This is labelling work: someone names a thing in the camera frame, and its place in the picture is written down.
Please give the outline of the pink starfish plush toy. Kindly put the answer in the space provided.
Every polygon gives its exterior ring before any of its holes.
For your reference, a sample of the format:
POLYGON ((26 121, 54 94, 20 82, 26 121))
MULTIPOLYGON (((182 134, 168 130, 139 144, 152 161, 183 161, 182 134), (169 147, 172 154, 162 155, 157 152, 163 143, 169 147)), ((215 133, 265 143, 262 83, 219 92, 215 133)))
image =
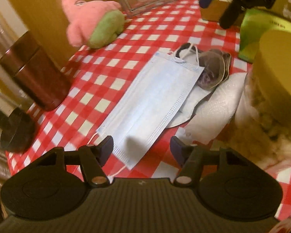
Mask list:
POLYGON ((102 48, 125 28, 125 15, 115 1, 61 0, 61 5, 69 21, 67 39, 73 47, 102 48))

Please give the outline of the sheer grey curtain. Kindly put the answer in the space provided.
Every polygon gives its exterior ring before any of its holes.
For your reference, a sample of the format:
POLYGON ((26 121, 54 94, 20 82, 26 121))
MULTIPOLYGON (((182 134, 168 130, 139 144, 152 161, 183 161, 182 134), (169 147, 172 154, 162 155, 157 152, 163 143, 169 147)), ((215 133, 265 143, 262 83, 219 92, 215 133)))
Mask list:
POLYGON ((18 38, 0 12, 0 54, 4 55, 18 38))

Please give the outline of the dark brown wooden canister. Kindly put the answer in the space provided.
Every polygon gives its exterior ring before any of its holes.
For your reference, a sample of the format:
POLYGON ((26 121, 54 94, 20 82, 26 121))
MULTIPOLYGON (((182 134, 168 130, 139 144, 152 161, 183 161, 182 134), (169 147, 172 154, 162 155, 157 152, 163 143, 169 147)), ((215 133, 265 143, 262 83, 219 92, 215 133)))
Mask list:
POLYGON ((43 110, 56 109, 67 97, 71 84, 55 66, 32 33, 24 33, 0 59, 1 67, 43 110))

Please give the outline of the gold lid nut jar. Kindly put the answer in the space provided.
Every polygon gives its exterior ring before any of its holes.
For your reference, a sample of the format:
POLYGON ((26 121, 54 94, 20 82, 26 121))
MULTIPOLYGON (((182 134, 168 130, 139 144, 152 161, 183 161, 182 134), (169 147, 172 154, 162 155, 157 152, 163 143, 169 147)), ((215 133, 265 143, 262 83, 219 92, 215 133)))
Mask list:
POLYGON ((291 167, 291 32, 269 30, 261 36, 229 145, 269 173, 291 167))

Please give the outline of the blue surgical mask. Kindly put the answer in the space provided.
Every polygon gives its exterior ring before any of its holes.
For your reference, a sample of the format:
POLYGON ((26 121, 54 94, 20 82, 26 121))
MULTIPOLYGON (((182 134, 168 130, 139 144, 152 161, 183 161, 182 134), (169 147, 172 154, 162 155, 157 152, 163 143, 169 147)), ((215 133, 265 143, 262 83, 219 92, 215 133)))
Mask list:
POLYGON ((133 169, 176 115, 204 68, 156 52, 97 129, 112 136, 113 154, 133 169))

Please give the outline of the glass jar with dark base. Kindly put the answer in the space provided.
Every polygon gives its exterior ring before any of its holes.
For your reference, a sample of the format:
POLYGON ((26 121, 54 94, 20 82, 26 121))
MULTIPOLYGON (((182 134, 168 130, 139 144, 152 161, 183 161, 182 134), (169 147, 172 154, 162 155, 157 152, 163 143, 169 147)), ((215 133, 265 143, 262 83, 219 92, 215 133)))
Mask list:
POLYGON ((0 92, 0 149, 22 153, 32 144, 35 133, 31 117, 0 92))

